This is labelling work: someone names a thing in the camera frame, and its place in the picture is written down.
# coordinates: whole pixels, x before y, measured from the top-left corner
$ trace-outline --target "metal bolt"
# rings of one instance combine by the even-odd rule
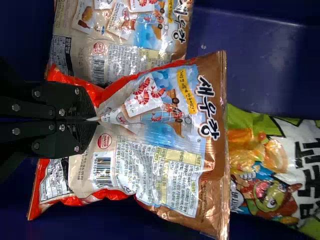
[[[20,106],[18,104],[13,104],[12,105],[12,110],[15,112],[19,112],[20,111]]]
[[[12,134],[18,136],[20,134],[20,129],[15,127],[14,129],[12,129]]]
[[[65,115],[65,110],[63,109],[63,108],[61,108],[60,110],[59,110],[59,114],[60,114],[60,116],[64,116]]]
[[[36,143],[33,145],[33,148],[38,150],[38,149],[40,148],[40,143],[36,142]]]
[[[64,130],[66,130],[66,126],[65,126],[64,124],[61,124],[61,125],[59,126],[59,130],[60,130],[61,132],[63,132]]]
[[[34,92],[34,95],[38,98],[38,97],[41,96],[41,92],[40,92],[40,91],[35,91],[35,92]]]

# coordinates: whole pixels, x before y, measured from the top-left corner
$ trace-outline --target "brand logo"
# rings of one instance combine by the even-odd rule
[[[200,112],[205,112],[206,121],[200,124],[199,134],[202,137],[211,137],[217,141],[220,137],[219,124],[215,120],[217,107],[209,100],[214,98],[216,93],[212,84],[202,75],[198,76],[198,86],[195,89],[195,94],[202,97],[202,103],[198,103],[197,107]]]
[[[105,51],[105,45],[98,41],[93,45],[93,51],[96,54],[102,54]]]
[[[106,149],[109,147],[112,143],[112,138],[109,134],[103,133],[99,138],[98,138],[98,146],[101,149]]]

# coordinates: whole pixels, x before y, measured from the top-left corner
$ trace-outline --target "cartoon shrimp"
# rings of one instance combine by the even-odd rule
[[[161,120],[162,120],[162,116],[156,117],[156,114],[154,112],[152,113],[152,117],[151,117],[152,122],[159,122]]]
[[[139,5],[141,7],[144,7],[145,5],[147,5],[147,0],[139,0]]]
[[[140,95],[144,92],[144,89],[147,88],[150,84],[150,78],[147,77],[147,79],[141,83],[141,85],[138,87],[138,89],[136,91],[133,92],[134,95]]]
[[[144,90],[143,97],[140,98],[138,96],[135,96],[134,99],[137,100],[140,105],[146,105],[150,99],[149,93],[147,92],[147,90]]]
[[[152,86],[151,89],[151,96],[155,99],[160,98],[165,92],[166,92],[166,88],[161,88],[159,91],[154,91],[156,87]]]
[[[126,120],[122,118],[122,116],[118,117],[118,120],[120,121],[120,123],[122,124],[126,124]]]

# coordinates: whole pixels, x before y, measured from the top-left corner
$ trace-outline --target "plastic packaging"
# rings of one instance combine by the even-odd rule
[[[320,239],[320,122],[249,113],[230,104],[227,122],[231,211]]]
[[[100,99],[104,121],[86,152],[39,160],[28,219],[57,201],[82,206],[134,195],[165,220],[226,239],[225,53],[123,77]]]
[[[49,66],[109,85],[184,59],[192,0],[57,0]]]

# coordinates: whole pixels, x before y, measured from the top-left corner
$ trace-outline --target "nutrition label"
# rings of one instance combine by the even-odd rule
[[[59,70],[68,76],[74,75],[71,62],[71,37],[53,36],[50,48],[50,66],[54,63]]]
[[[195,217],[201,155],[117,137],[113,185],[146,205],[165,205]]]
[[[50,159],[46,168],[46,175],[40,184],[40,203],[52,201],[55,197],[72,194],[65,176],[63,165],[67,164],[68,160],[63,162],[63,158]]]
[[[123,76],[159,67],[169,63],[169,53],[139,48],[131,45],[109,44],[104,78],[114,82]]]

